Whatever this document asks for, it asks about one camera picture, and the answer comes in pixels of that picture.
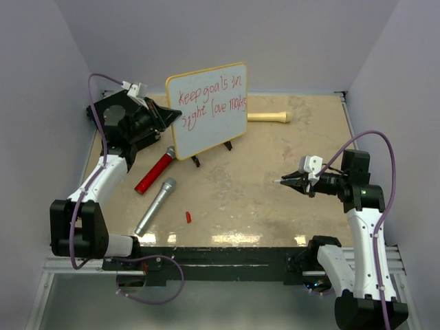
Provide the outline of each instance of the tabletop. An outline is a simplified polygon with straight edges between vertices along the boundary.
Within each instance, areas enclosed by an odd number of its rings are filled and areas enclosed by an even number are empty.
[[[164,94],[149,96],[167,106]],[[351,137],[339,96],[249,94],[249,113],[291,111],[290,123],[249,122],[233,139],[233,149],[216,146],[191,159],[175,160],[144,195],[134,187],[173,145],[171,129],[141,150],[130,172],[117,184],[103,208],[109,232],[134,235],[134,229],[167,177],[177,187],[154,218],[141,245],[153,246],[305,246],[313,235],[352,238],[342,204],[335,196],[308,198],[273,183],[298,169],[303,155],[324,162]],[[97,164],[101,142],[93,142],[86,175]],[[340,159],[334,166],[339,168]],[[192,217],[187,223],[186,212]]]

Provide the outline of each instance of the robotic arm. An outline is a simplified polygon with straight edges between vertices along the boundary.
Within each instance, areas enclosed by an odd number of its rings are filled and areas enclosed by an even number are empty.
[[[318,243],[315,258],[324,268],[335,290],[336,322],[341,329],[380,329],[383,327],[380,290],[384,292],[388,317],[395,329],[408,315],[406,304],[397,302],[391,283],[381,226],[378,260],[374,259],[374,228],[385,210],[384,194],[379,186],[369,184],[370,155],[364,151],[345,150],[341,170],[323,173],[322,158],[304,156],[298,171],[285,175],[279,182],[303,195],[316,193],[337,195],[344,206],[353,235],[355,274],[344,258],[340,245]],[[376,262],[382,270],[383,286],[379,287]]]
[[[123,82],[124,90],[95,103],[98,120],[107,141],[107,161],[103,151],[98,164],[82,186],[65,200],[50,206],[51,246],[56,256],[70,256],[69,231],[74,208],[81,195],[78,219],[81,228],[74,229],[74,252],[78,258],[102,259],[105,256],[136,256],[139,243],[135,236],[109,234],[102,215],[115,185],[126,175],[136,153],[156,143],[182,113],[158,106],[144,97],[146,86]],[[98,127],[91,107],[87,115]]]

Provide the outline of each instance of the gray floor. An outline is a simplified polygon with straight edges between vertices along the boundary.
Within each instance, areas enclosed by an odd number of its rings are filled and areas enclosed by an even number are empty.
[[[178,288],[142,288],[160,299]],[[114,275],[56,275],[41,329],[337,329],[335,296],[319,297],[282,283],[187,282],[181,295],[162,306],[116,295]]]

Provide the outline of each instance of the whiteboard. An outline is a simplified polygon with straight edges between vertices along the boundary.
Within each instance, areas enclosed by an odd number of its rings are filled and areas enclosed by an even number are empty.
[[[184,160],[246,132],[248,69],[235,63],[172,76],[166,81],[176,158]]]

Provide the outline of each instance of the wall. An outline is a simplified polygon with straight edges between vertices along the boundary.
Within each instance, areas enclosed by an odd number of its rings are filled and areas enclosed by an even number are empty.
[[[22,329],[49,206],[77,187],[91,141],[89,71],[52,0],[0,2],[0,45],[0,329]]]
[[[437,0],[401,0],[348,93],[355,132],[379,129],[395,148],[397,195],[386,238],[399,244],[424,329],[438,329],[440,300],[439,12]],[[384,143],[366,137],[360,147],[389,193]]]
[[[252,91],[342,91],[397,0],[56,0],[92,71],[163,91],[172,75],[246,61]]]

